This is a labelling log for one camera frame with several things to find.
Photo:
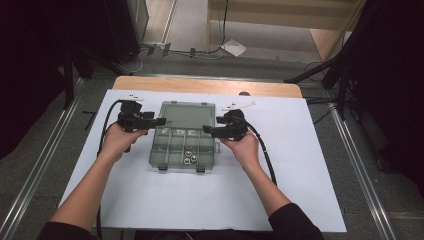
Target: white sheet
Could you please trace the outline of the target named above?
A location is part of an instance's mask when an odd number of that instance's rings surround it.
[[[346,232],[328,169],[304,99],[109,90],[63,195],[62,202],[96,158],[109,107],[121,96],[144,99],[142,111],[159,113],[163,101],[209,102],[222,107],[235,102],[261,134],[274,167],[278,187],[324,232]],[[116,121],[119,104],[110,117]],[[213,170],[160,172],[148,163],[154,130],[141,137],[114,166],[102,200],[104,227],[137,229],[271,230],[267,215],[246,174],[221,144]],[[262,152],[263,168],[268,168]]]

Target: wooden surface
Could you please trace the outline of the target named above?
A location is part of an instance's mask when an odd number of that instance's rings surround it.
[[[165,43],[172,14],[175,10],[175,0],[146,0],[146,4],[150,18],[143,41],[147,43]]]
[[[353,29],[366,0],[232,0],[227,21],[314,29],[311,33],[326,61],[343,34]],[[210,21],[223,20],[225,0],[208,0],[206,48]]]
[[[116,79],[113,89],[231,95],[244,91],[251,96],[302,97],[299,86],[295,84],[203,78],[120,76]]]

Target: black controller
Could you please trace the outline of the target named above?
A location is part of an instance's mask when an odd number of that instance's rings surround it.
[[[163,126],[166,118],[154,118],[154,112],[140,112],[142,105],[135,101],[122,101],[121,112],[118,114],[117,123],[125,132],[134,132],[135,130],[155,129],[157,126]]]
[[[225,124],[224,127],[211,127],[203,125],[203,131],[211,134],[213,138],[233,138],[240,141],[247,133],[247,122],[240,109],[231,110],[222,117],[216,117],[216,122]]]

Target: hand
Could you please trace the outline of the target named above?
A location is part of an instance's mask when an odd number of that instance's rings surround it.
[[[116,162],[122,157],[124,151],[136,142],[137,138],[146,135],[147,132],[148,130],[125,132],[117,123],[114,123],[105,134],[101,154]]]
[[[245,171],[251,168],[260,168],[258,139],[251,131],[247,131],[246,135],[240,141],[233,141],[228,138],[220,140],[233,151],[235,158]]]

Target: person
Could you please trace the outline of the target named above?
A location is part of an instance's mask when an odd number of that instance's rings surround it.
[[[90,231],[113,165],[131,144],[145,134],[147,130],[128,133],[118,124],[112,124],[105,134],[103,148],[97,159],[44,225],[38,240],[92,239]],[[248,131],[238,142],[230,139],[221,139],[221,142],[232,150],[252,182],[269,217],[275,239],[324,239],[320,230],[303,211],[292,203],[263,171],[259,164],[258,140],[252,132]],[[214,238],[213,234],[198,236],[201,239],[223,239],[222,234],[225,233],[228,231],[215,235],[219,238]]]

